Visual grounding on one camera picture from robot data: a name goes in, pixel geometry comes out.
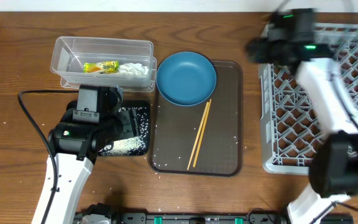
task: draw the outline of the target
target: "green light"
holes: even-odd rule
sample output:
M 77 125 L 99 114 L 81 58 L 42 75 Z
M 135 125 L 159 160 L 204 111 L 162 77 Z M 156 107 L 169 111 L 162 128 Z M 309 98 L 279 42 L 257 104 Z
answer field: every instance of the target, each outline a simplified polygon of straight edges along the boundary
M 305 47 L 306 47 L 306 49 L 308 49 L 308 50 L 314 50 L 314 49 L 316 49 L 316 46 L 315 46 L 315 45 L 306 45 Z

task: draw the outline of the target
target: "blue plate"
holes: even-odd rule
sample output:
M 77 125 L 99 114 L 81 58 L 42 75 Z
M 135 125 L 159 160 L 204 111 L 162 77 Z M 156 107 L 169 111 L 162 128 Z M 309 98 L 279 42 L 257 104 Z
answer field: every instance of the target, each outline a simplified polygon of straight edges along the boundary
M 194 106 L 208 99 L 216 86 L 212 63 L 194 52 L 179 52 L 165 59 L 157 71 L 157 87 L 169 102 Z

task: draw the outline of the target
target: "chopstick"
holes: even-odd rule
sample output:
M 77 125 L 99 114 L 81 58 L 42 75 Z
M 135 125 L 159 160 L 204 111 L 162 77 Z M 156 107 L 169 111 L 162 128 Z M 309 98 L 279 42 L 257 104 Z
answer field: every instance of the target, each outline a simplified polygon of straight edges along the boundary
M 187 170 L 189 170 L 190 168 L 190 164 L 191 164 L 191 160 L 193 159 L 193 155 L 194 155 L 194 151 L 196 149 L 196 146 L 197 146 L 197 142 L 198 142 L 198 138 L 200 136 L 200 132 L 201 132 L 201 127 L 203 126 L 203 123 L 204 123 L 204 119 L 205 119 L 205 114 L 206 114 L 206 111 L 208 110 L 208 105 L 209 103 L 206 102 L 206 105 L 205 105 L 205 109 L 204 109 L 204 113 L 203 113 L 203 117 L 201 119 L 201 122 L 200 122 L 200 126 L 198 128 L 198 132 L 197 132 L 197 137 L 196 137 L 196 141 L 194 142 L 194 146 L 193 146 L 193 150 L 191 152 L 191 156 L 190 156 L 190 160 L 189 160 L 189 164 L 187 165 Z
M 200 141 L 198 143 L 197 153 L 196 153 L 196 157 L 194 159 L 193 167 L 196 167 L 196 164 L 197 164 L 198 153 L 200 152 L 201 142 L 203 141 L 204 130 L 205 130 L 205 126 L 206 126 L 206 121 L 208 120 L 208 114 L 209 114 L 209 109 L 211 108 L 211 103 L 212 103 L 212 99 L 209 100 L 209 105 L 208 105 L 208 109 L 206 111 L 205 121 L 204 121 L 204 124 L 203 124 L 203 129 L 201 130 L 201 137 L 200 137 Z

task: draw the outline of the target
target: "snack package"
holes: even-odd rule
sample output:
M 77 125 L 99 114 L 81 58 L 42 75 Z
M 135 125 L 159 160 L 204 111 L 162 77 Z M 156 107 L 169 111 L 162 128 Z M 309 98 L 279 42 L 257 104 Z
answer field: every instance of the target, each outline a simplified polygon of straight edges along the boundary
M 118 72 L 118 61 L 98 62 L 98 63 L 85 63 L 85 73 L 116 73 Z

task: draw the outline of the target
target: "wooden table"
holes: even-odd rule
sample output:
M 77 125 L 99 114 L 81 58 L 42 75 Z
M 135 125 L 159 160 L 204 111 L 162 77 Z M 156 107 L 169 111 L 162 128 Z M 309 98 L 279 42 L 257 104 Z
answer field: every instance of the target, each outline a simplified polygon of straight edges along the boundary
M 156 174 L 147 164 L 147 155 L 99 157 L 78 211 L 104 202 L 121 211 L 246 213 L 255 207 L 278 210 L 294 200 L 308 183 L 307 177 L 268 174 L 261 163 L 260 83 L 257 66 L 247 61 L 243 48 L 261 33 L 263 15 L 0 12 L 0 223 L 30 223 L 37 206 L 47 151 L 16 95 L 21 90 L 61 89 L 60 77 L 50 72 L 50 59 L 56 39 L 63 35 L 151 40 L 158 63 L 189 50 L 214 60 L 235 61 L 244 71 L 244 167 L 240 174 L 233 178 Z M 348 17 L 320 14 L 319 21 L 341 23 Z M 30 95 L 25 104 L 48 134 L 74 98 Z M 358 197 L 350 204 L 358 206 Z M 352 214 L 358 223 L 358 213 Z

